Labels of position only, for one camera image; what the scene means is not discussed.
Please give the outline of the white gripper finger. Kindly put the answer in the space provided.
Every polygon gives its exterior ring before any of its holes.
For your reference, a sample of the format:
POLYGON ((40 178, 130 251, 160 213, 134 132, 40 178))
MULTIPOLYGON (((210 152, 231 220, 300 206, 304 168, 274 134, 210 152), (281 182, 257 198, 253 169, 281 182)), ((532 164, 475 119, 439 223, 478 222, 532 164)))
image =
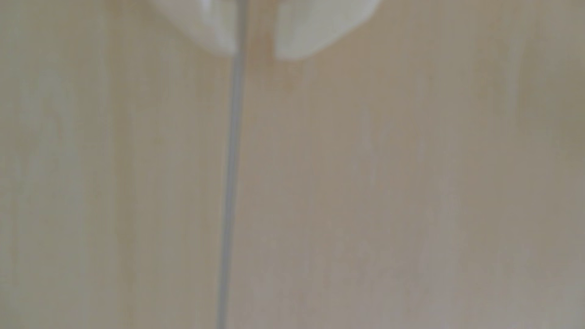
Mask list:
POLYGON ((366 23, 380 1, 281 1, 274 56, 296 61, 311 57, 366 23))
POLYGON ((151 1, 151 4, 197 46, 221 56, 237 53, 235 1, 151 1))

